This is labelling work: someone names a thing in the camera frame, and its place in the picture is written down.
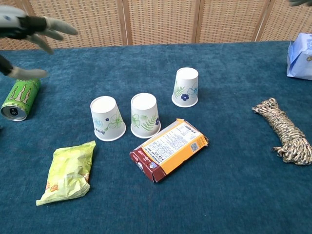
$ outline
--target energy drink can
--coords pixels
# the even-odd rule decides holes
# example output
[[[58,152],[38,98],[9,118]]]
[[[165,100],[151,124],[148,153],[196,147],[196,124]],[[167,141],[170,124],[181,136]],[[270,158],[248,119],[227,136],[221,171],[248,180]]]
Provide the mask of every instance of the energy drink can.
[[[25,120],[40,85],[40,79],[17,80],[1,107],[1,114],[12,121]]]

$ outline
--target wicker panel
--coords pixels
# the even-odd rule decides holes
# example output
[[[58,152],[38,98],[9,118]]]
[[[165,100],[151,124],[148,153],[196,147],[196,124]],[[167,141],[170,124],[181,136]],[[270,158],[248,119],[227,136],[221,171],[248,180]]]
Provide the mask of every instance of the wicker panel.
[[[252,41],[264,7],[265,0],[205,0],[197,41]]]
[[[126,0],[132,43],[192,42],[197,0]]]
[[[275,0],[259,40],[294,40],[299,33],[312,33],[312,7],[291,7],[287,0]]]
[[[47,38],[52,48],[122,45],[115,0],[29,0],[37,16],[64,20],[79,35],[64,35],[64,41]]]
[[[16,0],[0,0],[0,5],[10,5],[13,7],[20,8],[24,10],[24,8],[18,6],[19,3]],[[25,40],[15,40],[8,38],[0,39],[0,50],[23,50],[23,49],[35,49],[36,46]]]

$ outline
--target cardboard box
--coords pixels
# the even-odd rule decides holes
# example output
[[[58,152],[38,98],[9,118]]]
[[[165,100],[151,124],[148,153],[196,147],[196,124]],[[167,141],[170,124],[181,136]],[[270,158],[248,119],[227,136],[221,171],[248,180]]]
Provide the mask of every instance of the cardboard box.
[[[296,41],[290,42],[287,76],[312,80],[312,34],[299,33]]]
[[[208,139],[183,119],[161,130],[130,152],[132,161],[152,182],[159,182],[203,147]]]

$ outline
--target coiled rope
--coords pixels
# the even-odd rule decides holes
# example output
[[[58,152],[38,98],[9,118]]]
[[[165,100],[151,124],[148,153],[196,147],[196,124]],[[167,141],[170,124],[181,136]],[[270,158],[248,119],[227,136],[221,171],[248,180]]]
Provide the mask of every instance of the coiled rope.
[[[263,101],[252,110],[262,115],[277,133],[282,147],[273,147],[284,162],[293,162],[296,165],[309,165],[312,162],[312,147],[304,133],[297,128],[287,117],[286,113],[278,108],[274,98]]]

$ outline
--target upside-down paper cup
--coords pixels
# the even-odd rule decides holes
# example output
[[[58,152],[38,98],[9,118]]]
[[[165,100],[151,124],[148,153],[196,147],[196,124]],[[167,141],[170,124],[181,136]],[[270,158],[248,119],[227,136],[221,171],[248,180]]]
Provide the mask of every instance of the upside-down paper cup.
[[[179,107],[191,107],[198,102],[198,71],[191,67],[176,72],[172,102]]]
[[[139,138],[151,138],[160,130],[156,97],[140,93],[131,99],[131,132]]]
[[[110,96],[94,99],[90,105],[96,137],[102,141],[113,141],[126,132],[116,100]]]

